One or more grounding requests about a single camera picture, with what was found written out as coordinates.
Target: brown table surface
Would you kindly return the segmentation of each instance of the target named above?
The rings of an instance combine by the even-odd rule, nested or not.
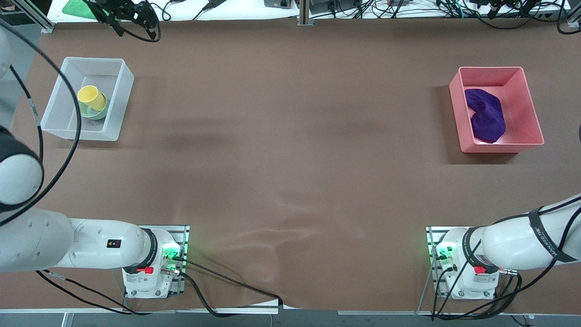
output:
[[[40,47],[57,64],[123,58],[135,83],[119,141],[81,141],[38,207],[188,224],[191,258],[293,307],[415,310],[429,268],[426,226],[485,225],[580,190],[581,42],[554,25],[179,22],[163,24],[162,41],[150,44],[96,24],[59,24]],[[545,145],[461,153],[447,90],[460,66],[522,66]],[[27,84],[40,111],[55,79],[37,56]],[[37,147],[25,102],[12,130]],[[44,136],[51,176],[71,141]],[[109,270],[58,271],[120,299]],[[538,273],[524,272],[525,281]],[[268,300],[193,275],[212,306]],[[33,272],[2,275],[0,287],[2,308],[85,307]],[[580,291],[579,267],[559,266],[508,311],[581,314]],[[432,295],[430,287],[423,310]],[[447,310],[477,303],[451,301]],[[200,302],[188,287],[133,306]]]

